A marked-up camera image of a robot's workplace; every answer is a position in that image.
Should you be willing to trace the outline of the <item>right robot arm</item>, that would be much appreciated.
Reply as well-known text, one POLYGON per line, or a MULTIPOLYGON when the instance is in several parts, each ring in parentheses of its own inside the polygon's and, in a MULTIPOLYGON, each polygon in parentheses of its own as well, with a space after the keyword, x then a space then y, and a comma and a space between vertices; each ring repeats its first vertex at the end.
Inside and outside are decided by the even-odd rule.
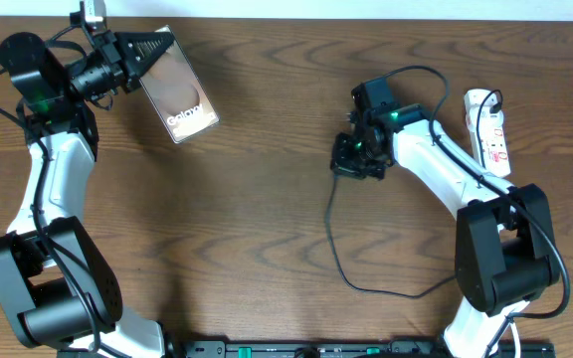
POLYGON ((353 130, 339 133, 335 177, 383 179, 399 165, 416 175, 456 220, 455 279, 463 295, 442 339, 452 357, 490 357, 526 307, 568 281, 553 236, 546 195, 482 168, 420 104, 400 103, 386 78, 351 92, 353 130))

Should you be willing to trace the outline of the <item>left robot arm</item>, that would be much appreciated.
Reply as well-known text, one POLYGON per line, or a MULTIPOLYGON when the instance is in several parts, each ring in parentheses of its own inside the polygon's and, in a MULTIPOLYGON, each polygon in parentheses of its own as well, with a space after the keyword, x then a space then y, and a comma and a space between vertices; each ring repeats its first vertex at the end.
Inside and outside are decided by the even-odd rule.
POLYGON ((31 172, 19 212, 0 237, 0 305, 18 341, 61 357, 178 357, 163 326, 126 308, 117 278, 84 228, 85 195, 97 160, 95 109, 140 78, 173 44, 166 32, 86 30, 77 44, 29 32, 0 45, 1 72, 20 93, 31 172))

